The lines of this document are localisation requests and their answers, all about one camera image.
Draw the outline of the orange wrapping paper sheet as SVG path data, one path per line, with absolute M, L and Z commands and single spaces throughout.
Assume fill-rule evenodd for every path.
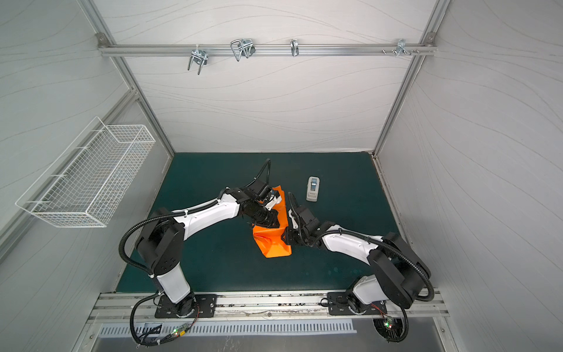
M 266 258 L 287 257 L 292 254 L 291 246 L 284 242 L 288 227 L 285 194 L 281 186 L 275 187 L 274 190 L 281 196 L 281 202 L 273 207 L 278 211 L 278 227 L 267 228 L 255 225 L 252 229 L 253 238 Z

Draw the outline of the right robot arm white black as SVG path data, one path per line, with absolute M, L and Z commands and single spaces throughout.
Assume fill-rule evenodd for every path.
M 369 236 L 327 221 L 319 227 L 291 223 L 281 239 L 286 244 L 326 249 L 367 264 L 372 274 L 357 279 L 346 293 L 347 305 L 356 314 L 379 301 L 409 309 L 415 301 L 431 302 L 435 297 L 429 269 L 394 233 Z

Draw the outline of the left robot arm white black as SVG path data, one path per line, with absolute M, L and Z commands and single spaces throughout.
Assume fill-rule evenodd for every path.
M 178 315 L 187 315 L 195 305 L 195 295 L 180 265 L 184 242 L 201 230 L 240 215 L 261 227 L 277 229 L 281 222 L 276 207 L 283 201 L 279 187 L 259 192 L 249 187 L 225 188 L 215 199 L 171 213 L 158 211 L 135 224 L 121 238 L 118 253 L 125 263 L 151 278 L 158 294 L 174 305 Z

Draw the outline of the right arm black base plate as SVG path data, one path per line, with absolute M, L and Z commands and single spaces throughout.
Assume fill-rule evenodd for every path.
M 387 315 L 385 301 L 363 303 L 353 293 L 346 292 L 328 292 L 325 299 L 321 300 L 321 304 L 327 307 L 328 314 L 331 316 L 340 315 L 376 315 L 379 317 Z

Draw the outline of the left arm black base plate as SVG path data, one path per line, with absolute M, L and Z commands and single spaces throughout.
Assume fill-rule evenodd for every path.
M 193 294 L 182 301 L 173 303 L 166 295 L 161 296 L 155 311 L 155 318 L 212 318 L 215 314 L 216 294 Z

